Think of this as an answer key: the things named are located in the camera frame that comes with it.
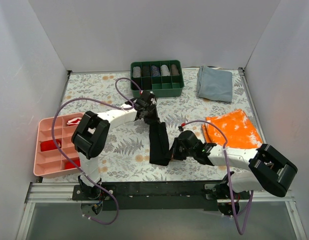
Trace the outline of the black boxer underwear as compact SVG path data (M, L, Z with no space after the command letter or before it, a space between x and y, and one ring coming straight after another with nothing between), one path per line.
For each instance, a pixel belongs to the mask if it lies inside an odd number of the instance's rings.
M149 163L167 166L169 158L169 138L165 122L157 121L149 126L150 154Z

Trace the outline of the orange white patterned cloth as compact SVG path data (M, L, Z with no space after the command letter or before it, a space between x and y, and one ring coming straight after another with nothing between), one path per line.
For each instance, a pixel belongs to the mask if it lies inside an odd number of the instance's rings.
M263 141L246 113L237 109L222 116L207 116L205 119L217 126L226 136L227 147L238 149L256 149Z

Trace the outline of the light blue cloth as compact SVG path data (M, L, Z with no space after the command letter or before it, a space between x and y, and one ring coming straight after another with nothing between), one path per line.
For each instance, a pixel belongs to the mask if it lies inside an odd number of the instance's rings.
M229 71L201 66L197 74L196 94L199 98L231 103L233 74Z

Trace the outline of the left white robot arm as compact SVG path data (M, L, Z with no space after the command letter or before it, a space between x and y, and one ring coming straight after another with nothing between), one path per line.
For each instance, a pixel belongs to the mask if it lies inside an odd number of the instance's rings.
M78 177L81 192L90 200L96 200L101 194L97 183L101 181L98 157L103 151L108 133L126 123L143 120L149 125L149 136L153 137L159 127L164 127L157 112L157 99L153 92L143 90L137 98L132 98L113 110L84 113L71 141L79 154L83 173Z

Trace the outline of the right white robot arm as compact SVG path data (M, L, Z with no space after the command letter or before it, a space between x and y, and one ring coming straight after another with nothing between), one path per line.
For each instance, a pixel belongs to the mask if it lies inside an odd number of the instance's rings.
M174 139L165 156L179 161L192 157L202 165L242 169L221 185L221 194L227 199L241 192L261 190L283 198L298 172L295 164L269 144L250 149L223 148L216 143L203 143L190 130Z

